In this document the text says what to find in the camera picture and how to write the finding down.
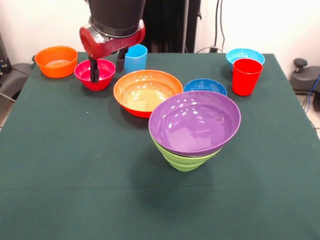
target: blue cup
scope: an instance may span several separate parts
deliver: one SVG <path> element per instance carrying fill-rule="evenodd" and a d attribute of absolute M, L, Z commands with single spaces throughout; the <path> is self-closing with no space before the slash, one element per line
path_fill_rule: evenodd
<path fill-rule="evenodd" d="M 125 55 L 124 72 L 129 74 L 138 70 L 145 70 L 147 66 L 147 53 L 148 49 L 141 44 L 130 47 Z"/>

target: orange bowl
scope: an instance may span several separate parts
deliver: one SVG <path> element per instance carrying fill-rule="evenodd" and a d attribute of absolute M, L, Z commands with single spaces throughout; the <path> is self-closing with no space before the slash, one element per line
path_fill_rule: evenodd
<path fill-rule="evenodd" d="M 78 52 L 68 46 L 53 46 L 40 51 L 34 60 L 44 75 L 59 79 L 74 73 Z"/>
<path fill-rule="evenodd" d="M 183 92 L 180 81 L 158 70 L 140 70 L 120 78 L 113 88 L 116 101 L 129 113 L 148 119 L 164 100 Z"/>

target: bowl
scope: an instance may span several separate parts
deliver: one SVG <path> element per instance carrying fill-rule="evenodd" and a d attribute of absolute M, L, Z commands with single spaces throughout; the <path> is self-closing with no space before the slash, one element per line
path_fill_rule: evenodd
<path fill-rule="evenodd" d="M 266 61 L 265 57 L 260 52 L 257 52 L 249 48 L 235 48 L 226 54 L 226 59 L 229 63 L 231 71 L 233 70 L 234 62 L 238 59 L 244 58 L 256 60 L 262 65 Z"/>
<path fill-rule="evenodd" d="M 213 91 L 188 91 L 161 103 L 151 114 L 149 132 L 168 151 L 181 156 L 217 152 L 239 129 L 234 101 Z"/>
<path fill-rule="evenodd" d="M 227 96 L 227 89 L 225 88 L 225 86 L 223 86 L 218 81 L 207 78 L 199 78 L 192 80 L 188 82 L 183 89 L 184 92 L 199 90 L 212 91 Z"/>
<path fill-rule="evenodd" d="M 217 152 L 214 152 L 212 154 L 206 155 L 206 156 L 200 156 L 200 157 L 186 157 L 186 156 L 180 156 L 177 154 L 174 154 L 162 146 L 160 146 L 156 140 L 151 137 L 156 148 L 161 152 L 165 160 L 174 167 L 175 169 L 181 171 L 181 172 L 190 172 L 192 170 L 195 170 L 202 164 L 204 164 L 207 160 L 214 157 L 218 152 L 221 151 L 218 150 Z"/>
<path fill-rule="evenodd" d="M 74 75 L 91 91 L 102 91 L 110 84 L 116 73 L 116 66 L 113 62 L 106 59 L 98 59 L 99 81 L 97 83 L 90 81 L 90 61 L 85 60 L 79 63 L 74 69 Z"/>
<path fill-rule="evenodd" d="M 179 80 L 159 70 L 139 70 L 120 78 L 113 88 L 116 101 L 129 113 L 148 119 L 166 99 L 183 92 Z"/>
<path fill-rule="evenodd" d="M 77 65 L 78 52 L 68 46 L 53 46 L 40 51 L 34 61 L 41 72 L 49 78 L 71 75 Z"/>

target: green bowl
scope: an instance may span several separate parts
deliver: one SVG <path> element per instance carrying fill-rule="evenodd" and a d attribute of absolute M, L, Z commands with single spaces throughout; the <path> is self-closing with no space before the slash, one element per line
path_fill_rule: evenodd
<path fill-rule="evenodd" d="M 198 156 L 198 157 L 186 157 L 186 156 L 180 156 L 176 155 L 167 149 L 163 148 L 162 146 L 159 145 L 159 143 L 156 142 L 156 140 L 151 137 L 156 148 L 162 153 L 164 156 L 165 160 L 174 167 L 175 169 L 181 171 L 181 172 L 190 172 L 192 170 L 195 170 L 202 164 L 204 164 L 207 160 L 215 156 L 218 152 L 221 151 L 218 150 L 215 153 L 205 155 L 205 156 Z"/>

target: purple bowl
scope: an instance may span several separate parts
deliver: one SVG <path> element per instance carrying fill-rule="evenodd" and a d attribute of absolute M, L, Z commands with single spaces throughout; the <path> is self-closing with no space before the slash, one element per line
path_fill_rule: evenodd
<path fill-rule="evenodd" d="M 221 149 L 238 131 L 241 113 L 227 96 L 188 91 L 162 102 L 151 114 L 151 136 L 168 151 L 204 156 Z"/>

